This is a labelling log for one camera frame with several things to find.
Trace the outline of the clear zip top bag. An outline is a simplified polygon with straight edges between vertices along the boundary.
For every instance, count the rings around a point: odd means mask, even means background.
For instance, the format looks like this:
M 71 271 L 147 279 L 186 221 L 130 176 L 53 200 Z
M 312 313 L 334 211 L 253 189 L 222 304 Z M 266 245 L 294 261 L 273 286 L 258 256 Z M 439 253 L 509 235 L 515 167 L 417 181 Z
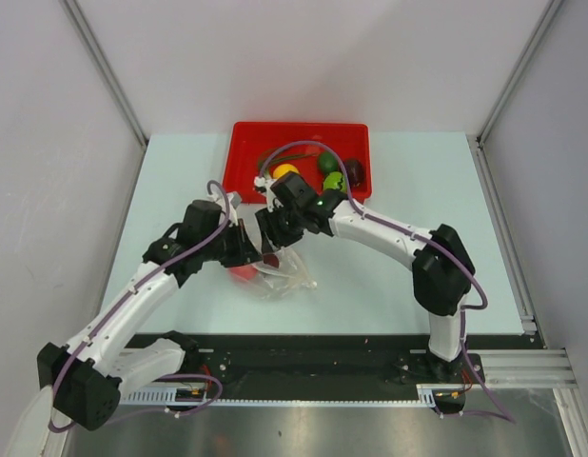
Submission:
M 263 300 L 277 300 L 302 289 L 314 290 L 317 281 L 310 274 L 303 258 L 292 247 L 274 250 L 280 267 L 272 268 L 263 262 L 251 264 L 258 270 L 253 281 L 240 282 L 235 280 L 228 271 L 231 281 L 249 294 L 254 294 Z

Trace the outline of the yellow fake lemon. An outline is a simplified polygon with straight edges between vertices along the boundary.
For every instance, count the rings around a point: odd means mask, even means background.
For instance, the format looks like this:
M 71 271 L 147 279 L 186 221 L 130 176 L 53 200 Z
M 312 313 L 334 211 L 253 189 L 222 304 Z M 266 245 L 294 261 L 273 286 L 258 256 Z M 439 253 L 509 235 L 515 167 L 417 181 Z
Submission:
M 272 178 L 275 180 L 278 180 L 284 176 L 286 176 L 288 173 L 296 173 L 299 174 L 300 171 L 298 170 L 297 167 L 295 167 L 293 164 L 290 163 L 282 163 L 280 165 L 278 165 L 273 171 L 272 171 Z

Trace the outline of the green fake chive sprig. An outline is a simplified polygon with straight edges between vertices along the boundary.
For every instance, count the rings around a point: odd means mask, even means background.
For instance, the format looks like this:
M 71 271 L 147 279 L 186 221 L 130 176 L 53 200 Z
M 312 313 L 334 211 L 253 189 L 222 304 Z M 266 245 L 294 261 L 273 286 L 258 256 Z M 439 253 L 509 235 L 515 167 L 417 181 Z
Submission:
M 274 153 L 276 148 L 263 151 L 257 159 L 257 170 L 261 170 L 266 160 Z M 273 157 L 266 166 L 268 169 L 288 161 L 302 160 L 307 157 L 317 157 L 323 150 L 313 145 L 302 145 L 289 148 Z

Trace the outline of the green fake ball fruit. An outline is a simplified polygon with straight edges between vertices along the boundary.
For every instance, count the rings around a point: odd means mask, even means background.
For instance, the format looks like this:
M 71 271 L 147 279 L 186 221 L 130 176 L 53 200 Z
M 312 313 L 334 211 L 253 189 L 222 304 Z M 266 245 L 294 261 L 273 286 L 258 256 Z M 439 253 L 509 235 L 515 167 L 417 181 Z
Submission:
M 334 189 L 347 193 L 347 179 L 340 171 L 332 171 L 323 179 L 323 190 Z

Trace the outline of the dark green fake lime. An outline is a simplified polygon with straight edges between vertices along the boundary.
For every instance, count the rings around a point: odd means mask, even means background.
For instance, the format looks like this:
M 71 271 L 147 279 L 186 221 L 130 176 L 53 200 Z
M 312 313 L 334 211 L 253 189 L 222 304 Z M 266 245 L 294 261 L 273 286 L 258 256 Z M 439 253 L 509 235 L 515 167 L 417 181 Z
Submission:
M 326 176 L 332 172 L 339 171 L 340 165 L 338 160 L 329 151 L 323 151 L 317 159 L 317 167 L 319 172 Z

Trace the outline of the dark red fake fruit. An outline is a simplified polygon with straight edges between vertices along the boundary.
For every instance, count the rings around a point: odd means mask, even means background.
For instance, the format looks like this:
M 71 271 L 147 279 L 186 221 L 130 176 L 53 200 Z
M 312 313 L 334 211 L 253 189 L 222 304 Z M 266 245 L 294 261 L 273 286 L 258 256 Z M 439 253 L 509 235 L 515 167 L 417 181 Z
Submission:
M 347 175 L 348 182 L 352 188 L 357 188 L 365 182 L 365 168 L 363 163 L 356 159 L 346 159 L 344 167 Z

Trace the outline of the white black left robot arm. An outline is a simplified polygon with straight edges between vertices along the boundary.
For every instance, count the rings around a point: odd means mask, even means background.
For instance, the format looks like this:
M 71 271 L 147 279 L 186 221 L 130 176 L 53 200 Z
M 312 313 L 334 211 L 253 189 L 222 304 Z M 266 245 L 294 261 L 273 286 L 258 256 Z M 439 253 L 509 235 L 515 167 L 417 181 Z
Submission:
M 37 355 L 41 387 L 51 387 L 52 406 L 89 431 L 102 427 L 122 396 L 173 374 L 186 381 L 200 368 L 195 346 L 172 331 L 142 355 L 119 355 L 148 317 L 206 262 L 225 268 L 260 260 L 236 208 L 237 193 L 188 205 L 182 222 L 152 242 L 142 262 L 112 304 L 58 347 L 46 344 Z

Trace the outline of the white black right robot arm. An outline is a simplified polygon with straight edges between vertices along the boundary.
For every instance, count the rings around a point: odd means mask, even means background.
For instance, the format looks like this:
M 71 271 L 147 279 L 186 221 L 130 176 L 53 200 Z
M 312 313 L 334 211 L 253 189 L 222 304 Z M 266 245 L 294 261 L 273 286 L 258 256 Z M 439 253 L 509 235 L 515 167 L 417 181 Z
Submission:
M 407 268 L 414 298 L 428 313 L 430 374 L 450 382 L 461 373 L 465 348 L 461 308 L 475 267 L 453 228 L 440 225 L 426 230 L 386 219 L 341 190 L 317 193 L 294 172 L 279 179 L 257 176 L 254 188 L 266 200 L 265 208 L 256 213 L 263 248 L 289 247 L 307 232 L 324 234 L 359 243 Z

